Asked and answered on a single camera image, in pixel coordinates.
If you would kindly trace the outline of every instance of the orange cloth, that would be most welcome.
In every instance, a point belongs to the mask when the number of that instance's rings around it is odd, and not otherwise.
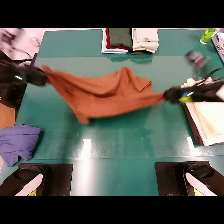
[[[97,78],[40,68],[82,124],[88,124],[89,118],[111,117],[164,100],[162,93],[153,93],[150,80],[135,76],[128,67]]]

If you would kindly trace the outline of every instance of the teal tabletop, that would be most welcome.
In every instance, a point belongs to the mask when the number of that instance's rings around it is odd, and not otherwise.
[[[223,66],[212,42],[200,44],[202,33],[160,30],[153,55],[108,55],[101,53],[101,30],[46,32],[35,65],[85,77],[128,66],[163,92],[192,77],[184,57],[189,50],[210,57],[211,69]],[[17,117],[21,123],[44,132],[33,159],[21,161],[74,164],[71,195],[158,195],[157,161],[208,160],[224,174],[224,147],[196,145],[181,105],[161,103],[81,125],[52,86],[28,85]],[[0,183],[16,168],[4,165]]]

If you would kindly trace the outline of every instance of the blue crumpled cloth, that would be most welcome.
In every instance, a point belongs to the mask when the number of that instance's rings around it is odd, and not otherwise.
[[[13,166],[19,157],[32,158],[41,129],[29,125],[16,125],[0,130],[0,155],[7,164]]]

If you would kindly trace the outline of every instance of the white cloth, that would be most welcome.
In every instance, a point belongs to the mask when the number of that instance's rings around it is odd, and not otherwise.
[[[102,40],[102,50],[101,52],[104,54],[126,54],[128,50],[125,49],[119,49],[119,48],[107,48],[106,47],[106,28],[102,29],[103,31],[103,40]]]
[[[155,53],[159,47],[158,29],[132,28],[133,51],[146,50]]]
[[[188,79],[183,86],[194,83],[193,79]],[[205,146],[224,142],[224,103],[192,102],[186,103],[186,106]]]

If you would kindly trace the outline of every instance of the crumpled cloth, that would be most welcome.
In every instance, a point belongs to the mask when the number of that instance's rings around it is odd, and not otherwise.
[[[128,67],[105,76],[85,78],[40,66],[49,82],[71,107],[80,123],[146,108],[164,100],[153,93],[152,82],[135,76]]]
[[[41,129],[29,125],[16,125],[0,130],[0,155],[7,164],[13,166],[19,157],[32,158]]]
[[[159,47],[158,29],[132,28],[133,51],[146,50],[155,53]]]

